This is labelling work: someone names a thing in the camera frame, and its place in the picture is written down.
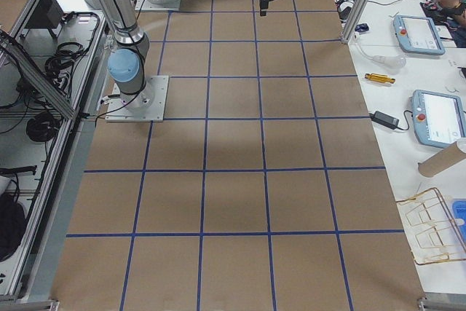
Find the small blue device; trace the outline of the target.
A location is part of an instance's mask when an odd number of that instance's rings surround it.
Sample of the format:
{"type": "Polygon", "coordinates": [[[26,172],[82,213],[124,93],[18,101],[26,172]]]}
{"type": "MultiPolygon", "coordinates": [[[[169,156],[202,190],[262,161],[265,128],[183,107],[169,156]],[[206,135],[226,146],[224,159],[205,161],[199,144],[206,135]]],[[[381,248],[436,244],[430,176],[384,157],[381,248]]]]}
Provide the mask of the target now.
{"type": "Polygon", "coordinates": [[[355,27],[355,31],[357,31],[358,33],[365,33],[365,32],[368,32],[369,30],[370,28],[367,23],[361,23],[361,24],[356,25],[355,27]]]}

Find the brass yellow tool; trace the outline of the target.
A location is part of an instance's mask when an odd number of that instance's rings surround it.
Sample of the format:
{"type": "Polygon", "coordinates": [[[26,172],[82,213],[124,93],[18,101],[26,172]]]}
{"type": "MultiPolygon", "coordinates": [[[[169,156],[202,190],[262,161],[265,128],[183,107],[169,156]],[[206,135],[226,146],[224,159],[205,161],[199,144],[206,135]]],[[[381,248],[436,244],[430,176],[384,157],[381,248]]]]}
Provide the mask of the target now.
{"type": "Polygon", "coordinates": [[[365,74],[365,79],[372,81],[372,82],[378,82],[382,84],[394,84],[396,82],[396,79],[393,79],[387,75],[384,74],[365,74]]]}

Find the far blue teach pendant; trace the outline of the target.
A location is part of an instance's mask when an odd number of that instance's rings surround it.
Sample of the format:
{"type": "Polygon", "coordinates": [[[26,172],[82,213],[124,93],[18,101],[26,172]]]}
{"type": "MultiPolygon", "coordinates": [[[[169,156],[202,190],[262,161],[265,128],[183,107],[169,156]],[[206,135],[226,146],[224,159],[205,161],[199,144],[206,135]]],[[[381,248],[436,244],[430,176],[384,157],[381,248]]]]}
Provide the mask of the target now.
{"type": "Polygon", "coordinates": [[[392,24],[402,51],[435,56],[445,53],[438,30],[431,18],[396,15],[392,24]]]}

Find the blue teach pendant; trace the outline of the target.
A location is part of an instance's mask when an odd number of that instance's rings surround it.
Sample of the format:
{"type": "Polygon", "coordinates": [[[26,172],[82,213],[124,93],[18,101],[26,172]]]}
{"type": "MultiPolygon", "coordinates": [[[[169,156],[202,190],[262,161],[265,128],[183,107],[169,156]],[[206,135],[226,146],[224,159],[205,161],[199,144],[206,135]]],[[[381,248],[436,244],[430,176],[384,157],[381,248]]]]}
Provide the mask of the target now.
{"type": "Polygon", "coordinates": [[[415,90],[411,107],[414,133],[421,144],[443,149],[465,137],[465,113],[459,96],[415,90]]]}
{"type": "Polygon", "coordinates": [[[431,18],[396,15],[392,24],[402,51],[435,56],[445,53],[438,30],[431,18]]]}

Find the black power adapter brick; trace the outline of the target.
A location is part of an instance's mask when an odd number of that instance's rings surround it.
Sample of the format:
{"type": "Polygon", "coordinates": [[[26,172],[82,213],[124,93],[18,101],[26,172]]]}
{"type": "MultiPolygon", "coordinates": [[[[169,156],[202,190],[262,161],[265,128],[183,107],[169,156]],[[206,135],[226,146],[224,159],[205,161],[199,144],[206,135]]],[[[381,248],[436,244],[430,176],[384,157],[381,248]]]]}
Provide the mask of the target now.
{"type": "Polygon", "coordinates": [[[379,125],[387,127],[391,130],[395,130],[398,128],[399,119],[393,116],[390,116],[388,114],[385,114],[383,112],[375,111],[373,113],[370,113],[369,117],[372,122],[375,122],[379,125]]]}

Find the near blue teach pendant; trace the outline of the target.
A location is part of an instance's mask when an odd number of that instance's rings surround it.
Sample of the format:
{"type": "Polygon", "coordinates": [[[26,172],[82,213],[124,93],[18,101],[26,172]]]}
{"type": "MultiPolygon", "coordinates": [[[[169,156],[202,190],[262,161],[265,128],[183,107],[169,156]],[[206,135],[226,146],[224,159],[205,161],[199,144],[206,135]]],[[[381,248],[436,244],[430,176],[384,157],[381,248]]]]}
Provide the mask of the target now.
{"type": "Polygon", "coordinates": [[[421,144],[443,149],[465,137],[465,113],[459,96],[415,90],[411,107],[414,133],[421,144]]]}

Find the cardboard tube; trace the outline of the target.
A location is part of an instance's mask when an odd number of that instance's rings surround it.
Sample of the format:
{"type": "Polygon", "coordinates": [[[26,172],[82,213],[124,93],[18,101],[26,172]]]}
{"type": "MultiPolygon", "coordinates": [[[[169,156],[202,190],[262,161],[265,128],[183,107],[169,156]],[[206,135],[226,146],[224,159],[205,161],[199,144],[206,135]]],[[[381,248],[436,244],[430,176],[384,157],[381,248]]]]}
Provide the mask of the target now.
{"type": "Polygon", "coordinates": [[[418,171],[425,177],[433,177],[465,160],[465,138],[459,138],[445,149],[418,164],[418,171]]]}

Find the blue plastic tray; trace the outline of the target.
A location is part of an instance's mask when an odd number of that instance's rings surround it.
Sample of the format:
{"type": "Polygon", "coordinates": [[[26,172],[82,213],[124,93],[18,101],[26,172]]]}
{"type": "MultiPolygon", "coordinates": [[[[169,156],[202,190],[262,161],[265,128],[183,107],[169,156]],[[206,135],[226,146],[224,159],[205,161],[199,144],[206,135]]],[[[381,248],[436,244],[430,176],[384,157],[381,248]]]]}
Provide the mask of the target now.
{"type": "Polygon", "coordinates": [[[466,202],[465,202],[465,200],[456,199],[456,200],[453,201],[453,203],[451,205],[451,208],[452,208],[453,216],[457,221],[457,226],[459,228],[460,236],[461,236],[463,242],[465,242],[465,238],[466,238],[466,232],[465,232],[466,202]]]}

